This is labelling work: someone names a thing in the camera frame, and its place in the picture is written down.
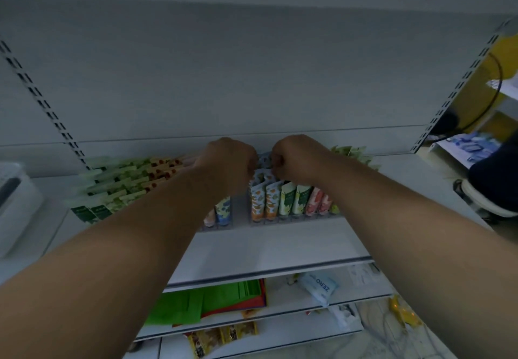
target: fist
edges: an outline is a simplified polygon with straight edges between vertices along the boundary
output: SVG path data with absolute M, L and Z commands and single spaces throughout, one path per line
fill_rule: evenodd
M 256 164 L 257 152 L 252 146 L 225 137 L 210 142 L 194 166 L 215 168 L 225 183 L 226 194 L 235 195 L 246 190 Z
M 334 153 L 307 135 L 283 138 L 271 154 L 275 176 L 306 186 L 319 186 L 319 178 L 334 158 Z

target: white container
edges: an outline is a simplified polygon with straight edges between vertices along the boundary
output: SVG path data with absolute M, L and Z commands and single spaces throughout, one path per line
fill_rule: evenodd
M 0 163 L 0 258 L 5 257 L 44 201 L 18 163 Z

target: floor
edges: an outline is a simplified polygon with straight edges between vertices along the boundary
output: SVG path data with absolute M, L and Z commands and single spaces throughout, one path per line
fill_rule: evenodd
M 421 148 L 418 155 L 452 183 L 465 178 L 467 170 L 443 149 Z M 503 237 L 518 243 L 518 221 L 493 227 Z M 247 359 L 455 359 L 427 327 L 407 333 L 389 312 L 387 299 L 358 305 L 365 331 L 300 346 L 248 355 Z

